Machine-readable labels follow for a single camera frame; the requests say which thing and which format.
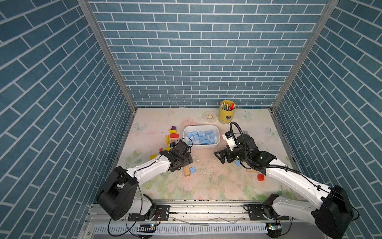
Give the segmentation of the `white rectangular dish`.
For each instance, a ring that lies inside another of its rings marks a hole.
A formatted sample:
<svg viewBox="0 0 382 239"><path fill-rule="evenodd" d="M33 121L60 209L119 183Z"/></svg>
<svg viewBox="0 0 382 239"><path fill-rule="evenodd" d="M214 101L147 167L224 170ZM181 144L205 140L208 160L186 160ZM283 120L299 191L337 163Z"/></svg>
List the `white rectangular dish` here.
<svg viewBox="0 0 382 239"><path fill-rule="evenodd" d="M192 148L215 148L220 143L220 133L214 125L191 125L185 127L182 140Z"/></svg>

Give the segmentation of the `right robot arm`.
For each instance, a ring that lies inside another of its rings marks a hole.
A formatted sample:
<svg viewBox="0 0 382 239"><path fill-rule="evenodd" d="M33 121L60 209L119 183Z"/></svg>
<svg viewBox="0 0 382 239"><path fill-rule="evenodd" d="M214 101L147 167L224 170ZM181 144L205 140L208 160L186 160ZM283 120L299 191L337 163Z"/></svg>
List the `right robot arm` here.
<svg viewBox="0 0 382 239"><path fill-rule="evenodd" d="M284 216L304 220L332 239L342 238L350 223L359 218L342 187L316 182L288 167L273 154L260 151L247 134L235 137L227 132L223 139L227 142L226 149L215 152L221 163L235 160L246 163L247 168L279 181L304 198L303 201L290 200L271 194L261 207L265 218L273 220Z"/></svg>

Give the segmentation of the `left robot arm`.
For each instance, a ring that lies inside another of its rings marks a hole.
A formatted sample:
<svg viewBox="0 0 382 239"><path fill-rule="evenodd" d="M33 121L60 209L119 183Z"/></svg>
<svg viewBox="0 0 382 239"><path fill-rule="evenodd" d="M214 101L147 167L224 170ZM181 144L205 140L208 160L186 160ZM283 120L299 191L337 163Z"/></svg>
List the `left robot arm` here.
<svg viewBox="0 0 382 239"><path fill-rule="evenodd" d="M130 214L138 215L139 220L151 220L156 203L142 194L140 186L162 173L179 171L193 163L192 146L192 142L180 139L143 164L128 169L116 167L100 187L96 202L114 221Z"/></svg>

